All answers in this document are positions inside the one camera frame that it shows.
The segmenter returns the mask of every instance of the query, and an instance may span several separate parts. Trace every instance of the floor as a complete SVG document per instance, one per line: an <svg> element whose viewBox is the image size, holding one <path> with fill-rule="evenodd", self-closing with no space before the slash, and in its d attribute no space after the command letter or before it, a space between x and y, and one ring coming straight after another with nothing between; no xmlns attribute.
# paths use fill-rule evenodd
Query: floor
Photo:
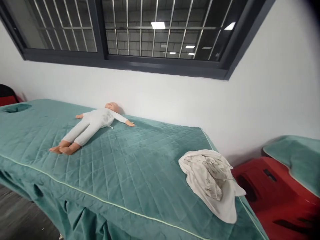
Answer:
<svg viewBox="0 0 320 240"><path fill-rule="evenodd" d="M0 185L1 240L58 240L59 235L36 204Z"/></svg>

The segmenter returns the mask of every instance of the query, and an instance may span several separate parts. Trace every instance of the doll leg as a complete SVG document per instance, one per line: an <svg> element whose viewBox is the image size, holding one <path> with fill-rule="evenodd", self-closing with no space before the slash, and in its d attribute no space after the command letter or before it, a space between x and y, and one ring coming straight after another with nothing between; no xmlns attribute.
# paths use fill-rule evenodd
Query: doll leg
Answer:
<svg viewBox="0 0 320 240"><path fill-rule="evenodd" d="M71 144L69 147L60 148L60 151L64 154L71 155L75 151L77 151L81 146L85 145L89 139L101 128L100 123L90 123L86 130L83 131L83 133L80 134L79 137L77 137L74 140L74 143Z"/></svg>
<svg viewBox="0 0 320 240"><path fill-rule="evenodd" d="M61 140L58 146L50 148L49 151L61 154L60 149L63 147L69 147L70 144L86 129L88 125L89 122L82 119L70 130L70 132L67 133L67 135Z"/></svg>

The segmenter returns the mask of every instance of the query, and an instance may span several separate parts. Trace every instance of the green towel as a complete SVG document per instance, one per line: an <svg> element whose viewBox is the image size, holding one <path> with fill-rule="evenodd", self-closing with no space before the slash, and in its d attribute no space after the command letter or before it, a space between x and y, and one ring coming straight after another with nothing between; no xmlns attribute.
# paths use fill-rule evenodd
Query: green towel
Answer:
<svg viewBox="0 0 320 240"><path fill-rule="evenodd" d="M320 140L283 136L263 150L286 165L295 180L320 197Z"/></svg>

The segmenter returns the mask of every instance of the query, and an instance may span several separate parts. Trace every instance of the doll arm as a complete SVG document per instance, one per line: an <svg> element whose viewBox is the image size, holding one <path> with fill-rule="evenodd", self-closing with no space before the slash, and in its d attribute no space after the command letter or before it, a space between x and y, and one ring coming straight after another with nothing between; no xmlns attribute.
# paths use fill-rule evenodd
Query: doll arm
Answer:
<svg viewBox="0 0 320 240"><path fill-rule="evenodd" d="M87 113L82 113L82 114L79 114L79 115L76 115L76 118L83 118Z"/></svg>
<svg viewBox="0 0 320 240"><path fill-rule="evenodd" d="M130 122L128 119L126 119L124 116L121 116L119 113L113 112L113 117L117 119L119 122L125 123L130 127L134 127L134 123Z"/></svg>
<svg viewBox="0 0 320 240"><path fill-rule="evenodd" d="M76 115L76 118L83 118L83 114Z"/></svg>

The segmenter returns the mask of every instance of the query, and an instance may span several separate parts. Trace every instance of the doll face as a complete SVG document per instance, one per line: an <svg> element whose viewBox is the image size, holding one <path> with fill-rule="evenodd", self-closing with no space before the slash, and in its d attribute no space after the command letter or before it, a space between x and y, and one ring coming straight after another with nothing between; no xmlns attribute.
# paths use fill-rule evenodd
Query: doll face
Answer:
<svg viewBox="0 0 320 240"><path fill-rule="evenodd" d="M107 103L105 108L109 108L110 110L112 110L116 113L119 111L119 106L115 102Z"/></svg>

